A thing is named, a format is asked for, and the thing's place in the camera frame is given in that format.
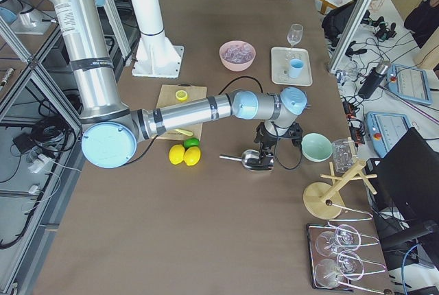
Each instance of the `wooden cutting board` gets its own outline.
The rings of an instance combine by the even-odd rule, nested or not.
[[[207,87],[178,86],[178,85],[164,84],[162,85],[162,88],[160,90],[156,107],[163,108],[165,106],[171,106],[174,104],[181,103],[176,99],[176,92],[181,89],[185,90],[187,92],[187,95],[189,96],[186,102],[191,102],[191,101],[196,101],[197,99],[206,98]],[[199,123],[196,125],[182,127],[182,129],[193,132],[193,136],[191,137],[196,137],[197,139],[201,140],[202,126],[203,124]],[[170,130],[169,132],[166,132],[165,134],[158,137],[158,139],[172,139],[177,141],[184,141],[185,139],[188,138],[190,137],[180,134],[175,130]]]

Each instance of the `black bottle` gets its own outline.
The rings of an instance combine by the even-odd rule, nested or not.
[[[375,89],[378,88],[379,84],[386,76],[390,66],[391,63],[389,60],[382,60],[377,67],[374,67],[366,77],[366,81],[363,83],[363,86],[361,86],[359,89],[358,96],[360,96],[362,99],[368,99],[370,96],[372,96]]]

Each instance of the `pink bowl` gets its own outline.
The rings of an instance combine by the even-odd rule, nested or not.
[[[234,45],[244,46],[245,44],[250,46],[250,49],[253,53],[253,58],[251,60],[249,60],[248,62],[237,64],[237,63],[228,62],[222,57],[224,55],[224,53],[227,51],[227,49],[229,49],[230,47],[232,47]],[[221,48],[219,49],[219,58],[221,58],[222,64],[227,69],[229,69],[231,71],[235,71],[235,72],[239,72],[239,71],[243,71],[245,69],[248,69],[248,67],[253,63],[255,57],[256,57],[256,50],[254,49],[254,47],[250,43],[246,43],[245,41],[240,41],[240,40],[229,41],[227,43],[224,43],[221,46]]]

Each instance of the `label on robot arm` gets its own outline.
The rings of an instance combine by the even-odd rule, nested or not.
[[[73,12],[73,6],[71,3],[60,3],[55,6],[56,15],[58,16],[58,22],[60,24],[62,35],[80,33],[77,28],[75,14]]]

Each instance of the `metal ladle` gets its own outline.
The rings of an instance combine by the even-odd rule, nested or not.
[[[229,156],[227,154],[220,154],[219,156],[222,159],[228,159],[228,160],[234,160],[234,161],[241,161],[242,165],[252,171],[256,172],[262,172],[266,170],[272,170],[273,169],[273,162],[270,163],[270,165],[261,165],[259,163],[259,152],[256,150],[246,150],[242,153],[241,158],[238,156]]]

